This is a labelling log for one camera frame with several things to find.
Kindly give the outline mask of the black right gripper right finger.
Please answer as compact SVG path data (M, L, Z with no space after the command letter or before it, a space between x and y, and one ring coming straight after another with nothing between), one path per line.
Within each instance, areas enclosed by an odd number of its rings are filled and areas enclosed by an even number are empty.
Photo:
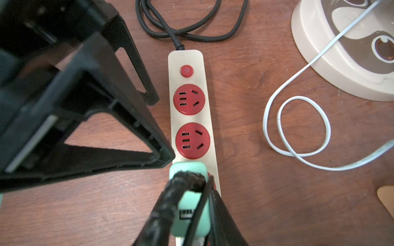
M209 194L209 214L211 229L208 246L248 246L230 212L216 190L215 182Z

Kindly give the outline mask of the beige power strip red sockets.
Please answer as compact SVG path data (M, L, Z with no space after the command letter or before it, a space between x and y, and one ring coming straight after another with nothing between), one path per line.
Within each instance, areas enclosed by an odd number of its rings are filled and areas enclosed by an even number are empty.
M198 50L168 55L171 145L174 163L201 162L220 191L204 57Z

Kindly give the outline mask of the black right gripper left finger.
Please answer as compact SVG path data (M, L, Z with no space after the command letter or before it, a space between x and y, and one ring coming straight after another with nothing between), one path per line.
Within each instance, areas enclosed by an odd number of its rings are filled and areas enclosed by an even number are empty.
M134 246L167 246L169 234L177 215L178 204L186 191L202 192L206 179L190 171L178 172L167 183Z

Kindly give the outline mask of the green plug adapter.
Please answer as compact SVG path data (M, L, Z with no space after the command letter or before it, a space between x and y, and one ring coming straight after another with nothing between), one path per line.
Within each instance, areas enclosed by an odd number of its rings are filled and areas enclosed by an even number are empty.
M207 167L201 162L178 162L171 166L169 178L173 178L178 172L192 172L201 174L208 179ZM178 210L174 223L171 227L171 234L175 237L185 237L191 219L201 198L201 193L186 191L178 204ZM209 202L206 203L201 214L195 238L202 238L208 235L211 229Z

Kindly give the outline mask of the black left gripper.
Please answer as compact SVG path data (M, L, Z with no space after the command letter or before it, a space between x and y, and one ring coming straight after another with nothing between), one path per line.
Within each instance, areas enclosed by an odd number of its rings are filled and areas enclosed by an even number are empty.
M106 1L1 1L1 192L175 158L148 110L159 101L127 25ZM149 152L68 145L107 113Z

